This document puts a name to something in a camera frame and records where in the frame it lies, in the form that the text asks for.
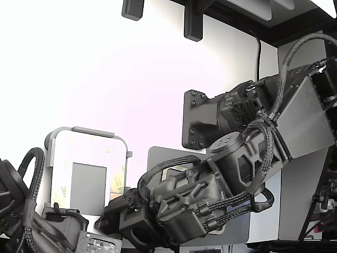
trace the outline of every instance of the gray rectangle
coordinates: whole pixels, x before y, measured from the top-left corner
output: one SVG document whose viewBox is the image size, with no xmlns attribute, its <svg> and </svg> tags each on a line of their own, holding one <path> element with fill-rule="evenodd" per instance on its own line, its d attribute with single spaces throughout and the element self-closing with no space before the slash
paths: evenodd
<svg viewBox="0 0 337 253">
<path fill-rule="evenodd" d="M 101 215 L 104 209 L 106 168 L 73 163 L 70 208 L 83 215 Z"/>
</svg>

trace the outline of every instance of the black plastic housing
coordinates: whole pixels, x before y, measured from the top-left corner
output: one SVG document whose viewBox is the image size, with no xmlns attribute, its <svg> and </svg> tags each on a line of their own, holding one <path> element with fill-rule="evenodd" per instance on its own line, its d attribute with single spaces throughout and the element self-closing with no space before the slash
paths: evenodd
<svg viewBox="0 0 337 253">
<path fill-rule="evenodd" d="M 22 218 L 29 190 L 7 160 L 0 160 L 0 235 L 12 236 Z"/>
<path fill-rule="evenodd" d="M 247 92 L 252 81 L 209 99 L 205 93 L 190 90 L 184 95 L 182 145 L 187 149 L 208 148 L 220 137 L 243 131 L 256 118 L 257 111 L 270 101 L 263 88 Z"/>
</svg>

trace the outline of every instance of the circuit board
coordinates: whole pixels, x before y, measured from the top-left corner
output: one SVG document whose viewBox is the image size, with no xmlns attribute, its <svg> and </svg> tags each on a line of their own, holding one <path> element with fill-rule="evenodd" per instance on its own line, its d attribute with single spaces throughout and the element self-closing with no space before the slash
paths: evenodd
<svg viewBox="0 0 337 253">
<path fill-rule="evenodd" d="M 121 240 L 81 231 L 76 253 L 121 253 L 121 249 Z"/>
</svg>

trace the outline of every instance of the black power cord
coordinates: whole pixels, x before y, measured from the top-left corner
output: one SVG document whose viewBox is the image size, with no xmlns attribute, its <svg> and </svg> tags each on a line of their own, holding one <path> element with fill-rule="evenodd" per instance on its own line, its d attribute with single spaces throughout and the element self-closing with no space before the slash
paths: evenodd
<svg viewBox="0 0 337 253">
<path fill-rule="evenodd" d="M 327 221 L 331 216 L 332 216 L 333 213 L 325 216 L 324 218 L 320 219 L 314 226 L 312 226 L 302 237 L 301 239 L 299 240 L 299 244 L 301 244 L 304 240 L 305 237 L 307 237 L 307 235 L 312 231 L 314 230 L 316 227 L 318 227 L 320 224 L 322 224 L 323 222 Z"/>
<path fill-rule="evenodd" d="M 262 45 L 261 45 L 261 41 L 258 38 L 258 36 L 252 31 L 250 30 L 250 32 L 254 35 L 256 41 L 257 41 L 257 45 L 258 45 L 258 49 L 257 49 L 257 61 L 256 61 L 256 81 L 260 80 L 260 61 L 261 61 L 261 49 L 262 49 Z"/>
</svg>

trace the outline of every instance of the white surface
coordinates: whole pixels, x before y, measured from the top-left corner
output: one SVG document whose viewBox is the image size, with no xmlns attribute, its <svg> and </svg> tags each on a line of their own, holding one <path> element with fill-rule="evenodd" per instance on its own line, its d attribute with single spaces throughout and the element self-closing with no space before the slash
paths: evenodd
<svg viewBox="0 0 337 253">
<path fill-rule="evenodd" d="M 182 149 L 185 91 L 211 98 L 255 80 L 255 38 L 204 16 L 196 43 L 183 36 L 183 6 L 146 0 L 135 22 L 121 16 L 122 2 L 0 2 L 2 159 L 18 168 L 61 126 L 115 132 L 133 151 L 127 185 L 134 187 L 150 147 Z M 260 73 L 278 73 L 277 49 L 263 42 Z M 40 202 L 50 201 L 50 175 Z"/>
<path fill-rule="evenodd" d="M 228 0 L 229 2 L 253 13 L 254 15 L 264 19 L 272 19 L 272 9 L 270 0 Z"/>
<path fill-rule="evenodd" d="M 274 0 L 274 1 L 281 4 L 283 7 L 287 9 L 292 10 L 295 8 L 294 0 Z"/>
<path fill-rule="evenodd" d="M 277 240 L 279 237 L 281 172 L 282 170 L 277 172 L 265 183 L 265 186 L 275 197 L 273 206 L 260 213 L 251 212 L 249 239 L 247 243 Z M 259 202 L 266 201 L 262 194 L 256 196 L 255 200 Z"/>
<path fill-rule="evenodd" d="M 334 0 L 311 0 L 311 1 L 333 18 L 337 17 Z"/>
<path fill-rule="evenodd" d="M 61 131 L 56 136 L 55 142 L 52 206 L 54 202 L 58 202 L 61 208 L 71 208 L 73 163 L 106 168 L 104 204 L 107 206 L 110 201 L 111 187 L 115 185 L 115 178 L 118 174 L 123 174 L 122 166 L 125 165 L 125 157 L 126 148 L 120 140 Z"/>
</svg>

